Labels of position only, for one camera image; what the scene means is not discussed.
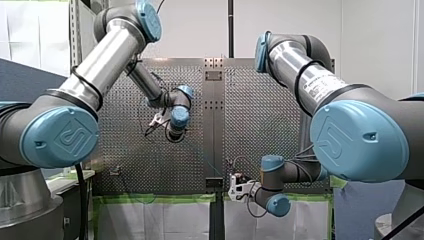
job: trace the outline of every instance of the perforated metal panel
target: perforated metal panel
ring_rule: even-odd
[[[195,90],[186,139],[167,142],[159,128],[148,139],[144,131],[157,110],[146,107],[144,96],[125,75],[114,85],[100,112],[101,138],[96,194],[204,193],[205,177],[228,176],[226,160],[239,160],[237,170],[258,178],[263,155],[286,159],[299,151],[300,112],[293,96],[266,74],[253,69],[253,59],[224,59],[224,78],[205,81],[204,59],[149,59],[149,70],[169,89],[188,84]],[[116,176],[114,168],[120,167]],[[311,187],[287,184],[288,192],[323,193],[329,182]]]
[[[164,128],[158,128],[146,139],[144,131],[158,110],[148,108],[144,95],[122,75],[99,115],[102,171],[96,177],[96,194],[203,193],[203,59],[149,59],[144,64],[161,76],[164,87],[187,84],[194,89],[186,138],[178,144],[169,143]],[[111,171],[117,166],[121,174],[115,176]]]
[[[236,169],[259,179],[261,157],[268,154],[293,158],[300,146],[300,110],[293,95],[268,74],[254,70],[253,59],[225,59],[224,158]],[[228,176],[228,165],[224,161]],[[329,181],[305,187],[286,184],[287,192],[323,193]]]

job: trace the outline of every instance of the blue end cap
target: blue end cap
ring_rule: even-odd
[[[187,86],[187,85],[181,85],[177,87],[180,89],[183,93],[185,93],[190,99],[193,99],[194,91],[193,88]]]
[[[284,158],[278,155],[266,155],[262,157],[262,172],[271,172],[284,165]]]
[[[157,42],[162,36],[162,26],[156,9],[144,0],[136,1],[138,20],[150,42]]]
[[[275,194],[266,203],[266,210],[276,217],[284,217],[290,211],[290,201],[282,193]]]
[[[321,171],[319,172],[317,181],[322,181],[328,177],[328,171],[323,166],[321,166]]]
[[[28,124],[20,139],[22,155],[40,168],[62,168],[83,161],[96,147],[99,128],[78,107],[58,107]]]
[[[323,167],[345,180],[392,180],[409,159],[399,125],[380,109],[359,101],[337,101],[318,110],[311,123],[311,141]]]
[[[258,73],[266,72],[266,34],[269,33],[264,33],[259,36],[258,41],[256,42],[255,69]]]
[[[416,93],[416,94],[412,95],[411,97],[420,97],[420,98],[424,98],[424,92]]]
[[[190,113],[186,107],[176,106],[171,112],[171,124],[174,128],[183,130],[190,120]]]

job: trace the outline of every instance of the black pole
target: black pole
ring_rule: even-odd
[[[228,50],[229,58],[234,58],[234,0],[228,0]]]

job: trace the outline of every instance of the robotic arm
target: robotic arm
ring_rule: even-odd
[[[126,71],[149,106],[163,108],[168,139],[180,141],[189,121],[193,90],[162,90],[137,55],[161,37],[156,10],[148,3],[111,8],[95,19],[98,45],[59,87],[28,107],[0,102],[0,169],[17,166],[61,168],[78,164],[95,148],[97,111],[119,75]]]
[[[245,196],[269,213],[282,217],[290,210],[281,193],[283,183],[319,181],[329,174],[368,183],[393,179],[413,183],[424,178],[420,170],[424,126],[418,124],[424,117],[422,96],[396,101],[367,85],[345,83],[331,72],[324,44],[311,36],[263,34],[257,42],[255,67],[287,87],[312,117],[310,140],[319,160],[262,158],[261,184]],[[246,201],[241,196],[247,188],[241,186],[254,183],[237,184],[237,175],[231,177],[235,180],[230,197]]]

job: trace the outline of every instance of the white wall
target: white wall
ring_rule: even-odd
[[[158,6],[161,0],[152,0]],[[133,0],[111,0],[111,6]],[[144,57],[228,56],[227,0],[166,0],[160,10],[162,39]],[[266,30],[320,38],[340,66],[340,0],[235,0],[235,57],[253,58]]]
[[[389,97],[414,92],[414,0],[342,1],[342,78]]]
[[[324,42],[339,73],[340,0],[235,0],[234,29],[237,58],[253,58],[258,36],[267,30],[308,34]]]

